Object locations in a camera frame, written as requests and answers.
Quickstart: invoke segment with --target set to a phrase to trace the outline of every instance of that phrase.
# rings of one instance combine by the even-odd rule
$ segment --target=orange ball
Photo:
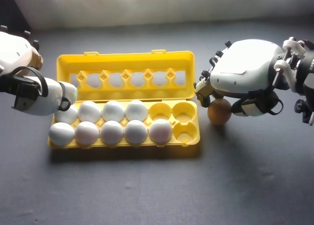
[[[208,107],[208,118],[216,125],[223,125],[231,117],[231,104],[226,99],[215,99]]]

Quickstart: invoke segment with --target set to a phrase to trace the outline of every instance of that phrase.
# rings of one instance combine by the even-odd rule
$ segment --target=open egg carton
[[[176,77],[184,72],[184,82],[177,82]],[[164,74],[165,82],[156,84],[154,76]],[[194,145],[200,140],[197,105],[188,101],[194,96],[194,55],[189,51],[166,52],[153,50],[151,53],[139,54],[108,54],[88,52],[83,55],[61,55],[57,59],[57,80],[71,82],[75,75],[78,83],[78,97],[74,106],[79,109],[83,102],[95,102],[100,110],[111,100],[118,101],[124,109],[132,100],[141,100],[148,110],[148,116],[142,122],[148,132],[154,121],[164,119],[172,128],[172,137],[165,144],[153,142],[147,137],[140,146],[163,145]],[[122,84],[115,86],[110,78],[119,74]],[[143,83],[135,84],[134,74],[141,74]],[[99,86],[89,82],[89,77],[97,75]],[[76,129],[80,120],[75,120],[71,126]],[[119,123],[123,130],[128,123],[124,117]],[[100,130],[105,120],[101,117],[95,122]],[[82,145],[76,139],[66,146],[60,147],[48,139],[52,148],[91,148],[112,146],[139,146],[133,145],[122,138],[115,145],[104,143],[98,138],[93,144]]]

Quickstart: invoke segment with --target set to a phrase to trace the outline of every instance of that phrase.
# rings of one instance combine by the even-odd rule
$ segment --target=white curtain
[[[314,0],[15,0],[33,29],[304,15]]]

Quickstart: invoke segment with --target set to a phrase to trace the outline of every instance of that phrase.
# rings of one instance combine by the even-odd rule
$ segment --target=gray table surface
[[[55,79],[61,54],[190,50],[196,77],[226,40],[314,40],[313,24],[292,21],[186,23],[41,31],[42,74]],[[213,127],[199,106],[197,146],[51,151],[52,116],[0,101],[0,224],[314,224],[314,128],[294,113],[299,96],[277,91],[280,115],[232,116]]]

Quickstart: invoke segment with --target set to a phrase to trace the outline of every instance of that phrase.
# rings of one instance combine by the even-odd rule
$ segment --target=yellow plastic lid
[[[153,50],[151,53],[99,54],[85,52],[83,55],[61,55],[57,59],[57,80],[78,81],[78,102],[109,100],[179,100],[194,96],[194,54],[190,51],[166,52]],[[164,73],[165,83],[158,85],[154,75]],[[178,83],[178,74],[185,83]],[[99,87],[89,84],[90,75],[98,77]],[[112,75],[121,77],[121,86],[110,84]],[[133,82],[136,74],[143,84]]]

